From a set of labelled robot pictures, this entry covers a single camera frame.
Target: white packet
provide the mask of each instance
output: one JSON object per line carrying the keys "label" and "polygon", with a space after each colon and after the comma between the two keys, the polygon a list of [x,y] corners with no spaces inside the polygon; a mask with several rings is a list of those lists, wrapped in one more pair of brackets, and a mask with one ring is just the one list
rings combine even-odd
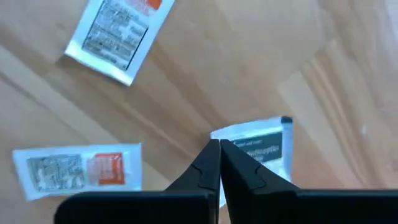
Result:
{"label": "white packet", "polygon": [[174,0],[89,0],[65,54],[129,86]]}
{"label": "white packet", "polygon": [[[228,139],[262,165],[291,182],[293,159],[293,120],[271,118],[235,124],[213,131],[212,139]],[[220,207],[226,204],[223,184]]]}
{"label": "white packet", "polygon": [[28,201],[142,186],[140,144],[23,149],[12,153]]}

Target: wooden table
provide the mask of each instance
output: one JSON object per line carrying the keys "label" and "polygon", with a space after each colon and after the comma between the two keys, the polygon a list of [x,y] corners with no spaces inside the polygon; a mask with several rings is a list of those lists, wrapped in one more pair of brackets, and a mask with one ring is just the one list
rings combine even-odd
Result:
{"label": "wooden table", "polygon": [[212,130],[280,115],[298,186],[398,187],[398,1],[176,0],[130,88],[63,56],[85,4],[0,0],[0,223],[62,200],[25,202],[14,148],[143,142],[156,190]]}

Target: black and white packet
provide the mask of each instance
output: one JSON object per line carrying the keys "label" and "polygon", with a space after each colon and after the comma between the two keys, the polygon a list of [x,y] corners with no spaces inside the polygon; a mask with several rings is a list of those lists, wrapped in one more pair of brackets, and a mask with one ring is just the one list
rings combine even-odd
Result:
{"label": "black and white packet", "polygon": [[[210,134],[228,139],[262,165],[291,182],[293,119],[287,116],[234,124]],[[221,184],[220,207],[226,204]]]}

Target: light wood surface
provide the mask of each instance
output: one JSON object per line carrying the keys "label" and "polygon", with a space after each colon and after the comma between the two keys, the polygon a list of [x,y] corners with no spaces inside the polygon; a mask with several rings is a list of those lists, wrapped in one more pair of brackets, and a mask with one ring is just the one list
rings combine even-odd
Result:
{"label": "light wood surface", "polygon": [[176,0],[130,88],[63,56],[85,4],[0,0],[0,223],[62,201],[25,202],[15,148],[143,142],[157,190],[212,130],[280,115],[298,186],[398,187],[398,1]]}

